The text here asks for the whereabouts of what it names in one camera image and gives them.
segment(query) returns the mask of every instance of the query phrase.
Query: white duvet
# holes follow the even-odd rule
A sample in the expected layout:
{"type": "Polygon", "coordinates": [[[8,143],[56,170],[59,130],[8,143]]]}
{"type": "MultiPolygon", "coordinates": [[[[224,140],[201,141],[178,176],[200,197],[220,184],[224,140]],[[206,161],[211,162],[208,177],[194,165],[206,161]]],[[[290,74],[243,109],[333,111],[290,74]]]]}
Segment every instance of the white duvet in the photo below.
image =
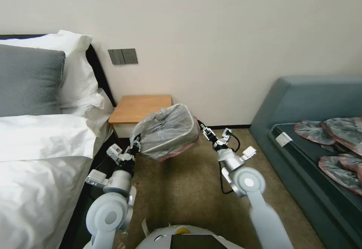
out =
{"type": "Polygon", "coordinates": [[[0,248],[59,246],[98,133],[74,115],[0,118],[0,248]]]}

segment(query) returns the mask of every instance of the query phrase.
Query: black headboard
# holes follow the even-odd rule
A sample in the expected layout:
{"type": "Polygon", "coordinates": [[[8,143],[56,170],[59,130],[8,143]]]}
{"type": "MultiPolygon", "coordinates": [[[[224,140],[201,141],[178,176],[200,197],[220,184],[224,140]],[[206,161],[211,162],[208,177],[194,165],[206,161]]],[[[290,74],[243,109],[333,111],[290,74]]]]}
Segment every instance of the black headboard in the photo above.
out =
{"type": "MultiPolygon", "coordinates": [[[[34,38],[34,37],[40,37],[43,36],[44,34],[19,34],[19,35],[0,35],[0,40],[5,40],[5,39],[26,39],[26,38],[34,38]]],[[[89,46],[88,50],[86,51],[86,57],[87,60],[89,62],[89,64],[92,66],[93,68],[93,72],[95,75],[95,78],[98,81],[98,87],[102,88],[107,96],[109,97],[110,101],[112,102],[112,105],[115,107],[116,103],[113,99],[112,93],[110,91],[108,82],[107,82],[107,78],[104,74],[103,68],[101,63],[99,62],[97,53],[95,52],[94,48],[92,45],[89,46]]]]}

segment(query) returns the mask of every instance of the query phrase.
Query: black baseboard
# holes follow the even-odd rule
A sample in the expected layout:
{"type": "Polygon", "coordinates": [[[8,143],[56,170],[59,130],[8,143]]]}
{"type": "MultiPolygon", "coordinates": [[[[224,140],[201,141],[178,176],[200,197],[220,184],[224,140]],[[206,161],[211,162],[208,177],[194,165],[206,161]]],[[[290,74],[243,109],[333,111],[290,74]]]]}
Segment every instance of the black baseboard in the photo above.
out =
{"type": "Polygon", "coordinates": [[[221,125],[221,126],[209,126],[210,129],[224,129],[224,128],[250,128],[251,125],[221,125]]]}

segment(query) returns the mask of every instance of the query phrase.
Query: carpet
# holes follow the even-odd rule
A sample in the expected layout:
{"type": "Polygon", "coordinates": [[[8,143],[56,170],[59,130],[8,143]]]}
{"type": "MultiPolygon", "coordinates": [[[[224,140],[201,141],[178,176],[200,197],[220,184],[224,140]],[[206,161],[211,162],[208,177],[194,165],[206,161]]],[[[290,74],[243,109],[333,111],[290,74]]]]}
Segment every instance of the carpet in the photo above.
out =
{"type": "MultiPolygon", "coordinates": [[[[220,137],[222,130],[215,130],[220,137]]],[[[295,249],[324,248],[308,220],[285,189],[248,130],[234,129],[241,148],[257,149],[246,166],[255,168],[265,178],[264,198],[279,214],[295,249]]],[[[249,201],[236,194],[224,195],[220,189],[217,154],[200,136],[200,143],[162,163],[137,157],[135,176],[137,189],[133,218],[128,234],[116,234],[114,248],[134,249],[144,239],[141,222],[147,219],[150,231],[171,225],[195,225],[246,249],[260,248],[250,222],[249,201]]],[[[230,147],[236,147],[231,140],[230,147]]],[[[225,190],[229,185],[224,181],[225,190]]]]}

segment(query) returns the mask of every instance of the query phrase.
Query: gray switch plate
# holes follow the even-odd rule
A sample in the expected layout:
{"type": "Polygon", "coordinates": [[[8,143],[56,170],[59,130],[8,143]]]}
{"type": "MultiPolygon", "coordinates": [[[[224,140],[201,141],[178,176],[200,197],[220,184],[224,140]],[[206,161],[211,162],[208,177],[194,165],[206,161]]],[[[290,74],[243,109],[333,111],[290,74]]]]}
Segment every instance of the gray switch plate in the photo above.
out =
{"type": "Polygon", "coordinates": [[[136,49],[122,49],[124,62],[126,64],[137,64],[136,49]]]}
{"type": "Polygon", "coordinates": [[[122,49],[108,49],[108,53],[112,61],[112,64],[114,65],[126,64],[124,62],[122,49]]]}

